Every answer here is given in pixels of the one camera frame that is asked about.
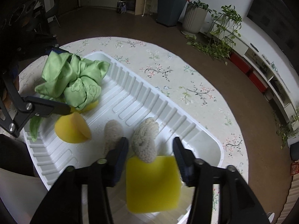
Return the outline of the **beige knitted scrubber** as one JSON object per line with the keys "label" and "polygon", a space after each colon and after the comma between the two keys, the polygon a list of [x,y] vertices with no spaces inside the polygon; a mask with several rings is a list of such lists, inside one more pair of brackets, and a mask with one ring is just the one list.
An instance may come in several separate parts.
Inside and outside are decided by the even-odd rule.
{"label": "beige knitted scrubber", "polygon": [[124,136],[124,131],[122,125],[116,120],[110,120],[107,122],[104,128],[104,157],[108,154],[110,150],[116,148],[117,144]]}

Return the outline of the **cream knitted scrubber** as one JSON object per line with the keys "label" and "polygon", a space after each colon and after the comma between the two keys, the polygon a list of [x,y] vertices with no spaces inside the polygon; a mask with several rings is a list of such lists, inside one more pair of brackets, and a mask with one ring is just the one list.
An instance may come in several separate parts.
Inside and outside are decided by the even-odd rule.
{"label": "cream knitted scrubber", "polygon": [[159,124],[152,117],[145,119],[132,137],[132,150],[145,163],[152,163],[157,156],[155,139],[159,133]]}

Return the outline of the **green knotted cloth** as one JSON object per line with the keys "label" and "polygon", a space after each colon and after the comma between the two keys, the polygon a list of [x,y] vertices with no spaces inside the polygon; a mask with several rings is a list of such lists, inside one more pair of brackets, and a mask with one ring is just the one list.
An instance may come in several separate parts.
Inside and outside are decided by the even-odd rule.
{"label": "green knotted cloth", "polygon": [[52,51],[41,73],[43,82],[34,91],[41,98],[82,110],[99,99],[101,81],[109,67],[107,61],[93,61],[71,53]]}

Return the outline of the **yellow foam ball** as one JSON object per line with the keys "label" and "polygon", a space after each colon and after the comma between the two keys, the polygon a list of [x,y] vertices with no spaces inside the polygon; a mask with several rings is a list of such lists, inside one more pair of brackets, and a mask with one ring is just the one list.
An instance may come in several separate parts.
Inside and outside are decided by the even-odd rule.
{"label": "yellow foam ball", "polygon": [[71,144],[83,143],[92,138],[89,126],[78,112],[61,116],[56,121],[54,130],[61,140]]}

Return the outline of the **large yellow sponge block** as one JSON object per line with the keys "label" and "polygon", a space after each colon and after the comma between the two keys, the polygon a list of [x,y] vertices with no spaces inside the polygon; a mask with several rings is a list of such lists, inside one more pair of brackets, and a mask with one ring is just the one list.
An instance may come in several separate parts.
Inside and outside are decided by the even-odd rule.
{"label": "large yellow sponge block", "polygon": [[157,156],[145,163],[138,157],[126,164],[126,203],[131,213],[151,213],[177,208],[181,177],[174,156]]}

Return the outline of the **small yellow sponge block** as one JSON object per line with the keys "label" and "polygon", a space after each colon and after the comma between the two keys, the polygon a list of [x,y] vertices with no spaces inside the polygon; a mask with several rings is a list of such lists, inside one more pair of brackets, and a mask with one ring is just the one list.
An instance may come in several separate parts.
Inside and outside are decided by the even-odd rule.
{"label": "small yellow sponge block", "polygon": [[83,113],[83,112],[87,112],[87,111],[90,111],[92,109],[94,109],[99,103],[99,100],[96,100],[95,102],[92,102],[90,104],[88,104],[87,106],[85,106],[82,110],[78,110],[74,107],[71,107],[71,110],[70,112],[73,113],[73,112],[78,112],[78,113]]}

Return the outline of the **white plastic tray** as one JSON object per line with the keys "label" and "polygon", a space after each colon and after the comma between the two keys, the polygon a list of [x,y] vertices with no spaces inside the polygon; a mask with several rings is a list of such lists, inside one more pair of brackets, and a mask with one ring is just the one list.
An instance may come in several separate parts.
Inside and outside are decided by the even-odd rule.
{"label": "white plastic tray", "polygon": [[122,125],[130,139],[139,124],[152,117],[159,124],[156,137],[159,155],[171,155],[172,141],[179,137],[196,157],[212,166],[222,165],[224,150],[220,141],[172,100],[106,53],[93,52],[87,59],[110,64],[101,82],[99,104],[83,113],[92,133],[91,140],[70,144],[59,139],[54,131],[57,115],[43,120],[36,141],[32,140],[28,125],[21,132],[46,188],[52,187],[67,166],[81,168],[101,158],[104,127],[112,119]]}

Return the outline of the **dark blue floor box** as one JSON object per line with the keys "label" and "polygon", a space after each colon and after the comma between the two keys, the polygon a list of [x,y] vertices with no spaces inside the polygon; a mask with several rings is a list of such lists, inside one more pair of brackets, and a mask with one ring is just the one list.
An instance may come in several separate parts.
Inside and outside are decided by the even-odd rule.
{"label": "dark blue floor box", "polygon": [[126,6],[126,1],[118,1],[117,2],[117,13],[123,14],[126,13],[127,6]]}

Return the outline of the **floral white tablecloth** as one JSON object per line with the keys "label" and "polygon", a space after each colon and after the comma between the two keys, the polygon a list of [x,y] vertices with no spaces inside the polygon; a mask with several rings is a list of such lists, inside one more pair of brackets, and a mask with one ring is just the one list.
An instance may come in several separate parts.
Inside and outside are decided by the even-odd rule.
{"label": "floral white tablecloth", "polygon": [[99,37],[63,45],[66,51],[87,58],[103,52],[136,73],[204,126],[221,143],[219,167],[235,166],[248,178],[248,156],[241,130],[218,90],[179,56],[152,43],[131,38]]}

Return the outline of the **red decorative box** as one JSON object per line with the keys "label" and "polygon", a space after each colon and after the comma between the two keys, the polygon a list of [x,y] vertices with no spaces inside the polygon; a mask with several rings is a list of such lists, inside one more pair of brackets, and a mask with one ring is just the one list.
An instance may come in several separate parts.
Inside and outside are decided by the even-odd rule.
{"label": "red decorative box", "polygon": [[296,175],[298,173],[299,173],[299,163],[298,162],[294,162],[290,166],[290,175],[294,176],[294,175]]}

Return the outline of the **beige curtain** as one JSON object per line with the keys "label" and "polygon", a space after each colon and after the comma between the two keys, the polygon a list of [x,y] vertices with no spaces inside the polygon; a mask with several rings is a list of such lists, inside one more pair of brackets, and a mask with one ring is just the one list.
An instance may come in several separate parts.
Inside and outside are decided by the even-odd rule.
{"label": "beige curtain", "polygon": [[284,204],[284,208],[281,211],[280,216],[277,219],[276,223],[283,223],[283,221],[287,218],[287,216],[290,214],[291,210],[295,206],[295,203],[297,202],[298,195],[299,195],[298,182],[299,182],[298,174],[296,174],[293,176],[289,194],[286,199],[286,203]]}

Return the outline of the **red storage box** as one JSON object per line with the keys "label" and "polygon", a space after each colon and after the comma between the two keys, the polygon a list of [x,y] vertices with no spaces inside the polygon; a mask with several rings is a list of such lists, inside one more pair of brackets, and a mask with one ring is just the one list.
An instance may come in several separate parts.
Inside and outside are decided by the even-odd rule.
{"label": "red storage box", "polygon": [[258,90],[261,93],[266,92],[266,90],[268,88],[268,84],[265,82],[265,80],[256,71],[250,72],[248,74],[248,78],[258,88]]}
{"label": "red storage box", "polygon": [[244,74],[249,75],[252,72],[251,65],[240,55],[232,52],[230,60],[235,64]]}

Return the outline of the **white tv console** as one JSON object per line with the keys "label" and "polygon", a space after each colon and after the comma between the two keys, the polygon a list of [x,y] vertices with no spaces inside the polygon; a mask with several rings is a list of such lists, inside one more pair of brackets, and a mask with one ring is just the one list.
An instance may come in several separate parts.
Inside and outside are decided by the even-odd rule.
{"label": "white tv console", "polygon": [[236,46],[233,52],[243,57],[268,84],[266,91],[271,95],[279,107],[284,119],[289,122],[291,117],[295,116],[296,105],[291,98],[291,92],[281,78],[278,69],[273,62],[270,62],[264,54],[250,44],[244,37],[236,40]]}

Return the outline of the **plant in white ribbed pot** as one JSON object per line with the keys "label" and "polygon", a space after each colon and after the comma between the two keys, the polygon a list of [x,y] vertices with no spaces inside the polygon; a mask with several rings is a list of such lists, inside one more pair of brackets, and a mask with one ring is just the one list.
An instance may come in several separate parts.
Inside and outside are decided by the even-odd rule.
{"label": "plant in white ribbed pot", "polygon": [[184,35],[195,35],[197,34],[207,16],[207,13],[211,13],[209,5],[197,1],[188,0],[187,8],[184,15],[184,20],[182,23],[182,34]]}

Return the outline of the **wall mounted black television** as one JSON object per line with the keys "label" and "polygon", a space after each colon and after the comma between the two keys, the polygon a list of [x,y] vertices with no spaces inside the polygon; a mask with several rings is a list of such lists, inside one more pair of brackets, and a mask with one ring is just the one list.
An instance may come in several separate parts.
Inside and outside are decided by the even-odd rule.
{"label": "wall mounted black television", "polygon": [[298,23],[282,0],[253,0],[247,17],[258,25],[298,69]]}

